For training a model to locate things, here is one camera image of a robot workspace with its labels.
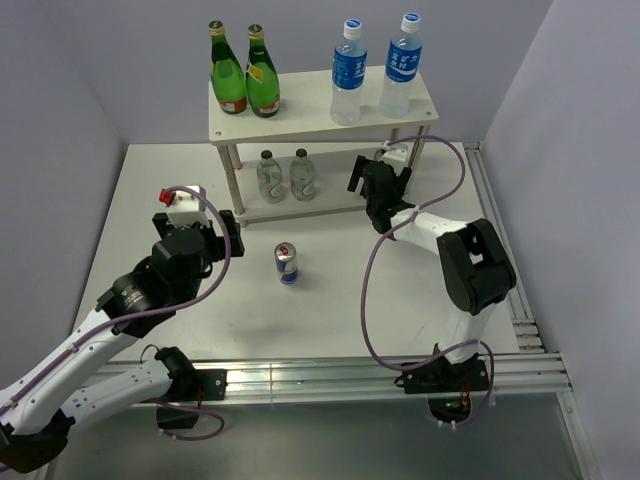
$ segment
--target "green glass bottle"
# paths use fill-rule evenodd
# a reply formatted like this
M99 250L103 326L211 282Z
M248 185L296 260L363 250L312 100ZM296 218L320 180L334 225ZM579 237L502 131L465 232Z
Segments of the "green glass bottle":
M247 90L242 68L227 42L224 25L220 20L209 23L209 33L213 93L223 112L240 113L247 108Z
M260 25L249 27L249 61L247 62L247 96L251 110L259 117L272 117L280 108L278 74L264 44Z

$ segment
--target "wire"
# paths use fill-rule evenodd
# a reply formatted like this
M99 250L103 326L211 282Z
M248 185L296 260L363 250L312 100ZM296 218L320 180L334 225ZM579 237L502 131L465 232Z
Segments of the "wire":
M201 408L190 408L190 407L182 407L180 405L173 405L171 403L162 402L160 400L154 400L154 402L164 408L170 408L172 410L177 410L179 412L195 413L196 415L205 415L207 417L215 418L220 422L220 426L215 431L208 433L206 435L193 436L193 437L188 437L185 435L176 435L175 433L169 432L167 430L160 430L163 435L166 435L167 437L173 438L175 440L181 440L183 442L199 442L201 440L209 440L210 438L213 438L216 435L218 435L220 432L222 432L222 429L224 428L224 418L222 418L222 415L218 413L209 412L208 410L203 410Z
M407 365L407 366L402 366L399 364L395 364L395 363L391 363L391 362L387 362L386 360L384 360L380 355L378 355L375 351L375 349L373 348L373 344L371 343L371 339L369 338L369 332L367 330L367 316L366 316L366 310L367 310L367 290L369 288L369 278L371 277L371 270L373 268L373 262L376 259L376 256L378 255L378 251L380 250L380 247L382 246L382 244L384 243L385 240L387 240L388 238L391 238L391 236L393 235L394 232L400 230L403 227L406 227L407 225L409 225L410 223L412 223L415 218L418 216L418 214L424 210L425 208L441 202L442 200L446 200L447 198L451 197L452 195L454 195L458 190L460 190L460 187L462 187L462 184L464 183L464 179L466 177L467 174L467 169L464 163L464 158L462 157L462 154L458 151L458 149L455 147L455 145L453 145L451 142L449 142L448 140L442 138L442 137L438 137L436 135L413 135L410 137L405 137L405 138L401 138L398 140L394 140L393 142L389 142L388 145L393 145L396 143L400 143L400 142L406 142L409 140L419 140L419 139L428 139L428 140L433 140L436 142L440 142L445 144L447 147L449 147L451 150L453 150L453 153L455 153L458 162L460 163L460 179L458 180L458 182L456 183L456 185L449 190L447 193L445 193L444 195L440 195L439 197L434 198L433 200L429 200L428 202L425 202L421 205L418 206L418 208L416 209L416 211L404 222L400 222L398 225L391 227L388 231L386 231L385 233L383 233L380 238L378 239L378 241L376 242L376 244L373 246L373 250L371 251L371 255L369 256L369 261L367 262L367 268L365 269L364 272L364 279L362 281L362 293L360 295L360 326L362 327L362 336L364 337L364 343L367 346L367 349L369 350L369 353L371 354L371 356L373 357L373 359L378 362L380 365L382 365L385 368L388 368L390 370L395 370L398 372L409 372L412 370L416 370L418 368L422 368L426 365L429 365L433 362L435 362L436 360L444 357L445 355L447 355L450 352L453 352L455 350L458 350L459 348L462 347L466 347L468 345L482 345L484 347L484 349L487 351L487 354L489 356L489 363L491 366L491 372L489 374L489 387L487 389L487 393L485 395L485 397L483 398L482 402L480 402L480 405L474 409L474 411L471 413L471 415L469 415L469 417L464 420L461 421L460 423L457 423L457 425L463 425L465 423L467 423L469 420L471 420L472 418L475 417L475 415L477 414L477 412L481 411L482 409L484 409L488 403L489 403L489 399L491 398L491 395L493 393L493 383L494 383L494 358L493 358L493 351L491 350L491 348L489 347L489 345L487 345L484 341L480 340L480 339L472 339L472 340L466 340L464 342L461 343L457 343L455 345L452 345L449 348L446 348L444 350L442 350L441 352L438 352L436 355L432 355L429 358L427 358L426 360L420 361L420 362L416 362L414 364L411 365Z
M142 353L140 354L140 363L142 363L142 357L144 357L144 354L147 352L147 350L149 350L150 348L155 348L156 349L156 353L158 353L160 351L160 349L154 345L153 343L150 343L149 345L147 345L146 347L144 347L144 349L142 350Z
M189 307L191 307L191 306L193 306L193 305L195 305L197 303L200 303L202 300L204 300L209 295L211 295L216 290L216 288L218 288L218 286L220 285L220 283L224 279L225 275L227 274L227 271L229 270L229 263L231 261L231 238L229 237L229 231L227 230L227 227L226 227L226 225L224 223L224 220L222 219L222 216L220 215L218 210L216 210L216 208L213 206L213 204L209 200L207 200L203 195L200 195L198 192L196 192L195 190L193 190L191 188L182 187L182 186L174 186L174 187L169 187L169 188L165 189L165 192L167 192L167 193L176 192L176 191L181 191L181 192L188 193L190 195L193 195L198 200L200 200L205 205L205 207L207 207L207 209L211 212L213 217L216 219L216 222L220 226L220 229L222 231L222 235L224 237L224 262L222 264L222 269L220 270L220 273L218 274L218 276L216 277L214 282L211 284L211 286L207 290L205 290L202 293L202 295L200 295L200 296L198 296L198 297L196 297L196 298L194 298L192 300L189 300L188 302L180 303L178 305L174 305L174 306L171 306L171 307L158 308L156 310L148 310L146 312L132 313L132 314L129 314L129 315L124 315L122 317L114 318L112 320L109 320L108 322L104 322L104 323L92 328L87 333L85 333L83 336L81 336L78 340L76 340L74 342L74 347L75 347L74 349L80 348L82 345L84 345L89 339L91 339L96 334L102 332L103 330L111 328L111 327L113 327L115 325L119 325L119 324L125 323L125 322L137 321L137 320L140 320L142 318L152 317L154 315L166 315L168 313L177 312L178 310L184 310L185 308L189 308ZM60 355L58 355L58 357L56 357L49 365L44 367L37 375L35 375L33 377L33 379L31 381L29 381L24 387L22 387L18 391L18 393L16 393L13 397L11 397L10 400L11 400L12 404L3 405L2 407L0 407L0 416L4 415L6 412L8 412L9 409L12 408L12 406L17 404L22 398L24 398L24 396L27 393L29 393L31 390L33 390L36 387L36 385L38 385L42 380L44 380L47 377L47 375L49 375L51 372L53 372L60 364L62 364L62 362L64 362L71 355L73 355L73 351L72 350L69 350L69 349L65 350ZM206 414L209 415L209 416L214 416L215 418L219 417L219 415L218 416L212 415L209 412L207 412Z

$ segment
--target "blue label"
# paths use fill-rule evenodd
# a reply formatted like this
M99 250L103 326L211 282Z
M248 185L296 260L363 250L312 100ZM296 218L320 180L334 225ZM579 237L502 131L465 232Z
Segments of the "blue label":
M366 53L359 57L347 57L336 50L333 55L333 83L346 90L358 88L364 82L366 66Z
M410 82L418 73L418 63L422 47L415 50L402 50L393 43L389 45L386 73L394 82Z

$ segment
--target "bottle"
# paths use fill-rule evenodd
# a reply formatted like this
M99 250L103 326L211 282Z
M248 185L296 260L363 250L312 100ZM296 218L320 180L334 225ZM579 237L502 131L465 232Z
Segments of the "bottle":
M315 169L304 148L296 150L296 158L291 162L289 178L293 198L301 202L308 202L313 198L316 193Z
M278 203L284 198L282 168L280 168L280 164L276 162L269 150L263 150L260 157L262 157L262 160L260 160L256 170L260 195L268 203Z
M344 22L343 35L333 54L331 118L338 125L353 125L360 119L360 96L367 64L360 20Z
M418 35L420 16L405 13L401 32L391 39L384 85L380 96L380 113L389 118L402 118L409 113L409 95L418 73L422 39Z
M227 42L224 25L220 20L209 23L209 33L213 93L223 112L240 113L247 108L247 90L242 68Z
M264 44L260 25L249 27L249 60L247 62L247 96L251 110L259 117L272 117L280 108L278 74Z

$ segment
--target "plastic water bottle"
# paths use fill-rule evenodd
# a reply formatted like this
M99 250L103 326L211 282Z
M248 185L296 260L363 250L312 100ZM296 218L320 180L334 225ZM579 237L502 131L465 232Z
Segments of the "plastic water bottle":
M405 13L401 32L391 39L384 85L380 96L380 113L389 118L402 118L409 113L409 96L418 73L422 39L418 35L420 15Z
M360 95L367 64L367 48L360 20L344 22L344 38L333 55L333 101L331 118L338 125L353 125L360 119Z
M289 169L289 178L293 198L301 202L308 202L313 198L316 193L315 168L304 148L296 150L296 158L291 162Z
M284 185L282 184L282 168L276 162L269 150L263 150L260 154L262 160L258 164L258 188L260 195L267 203L278 203L284 198Z

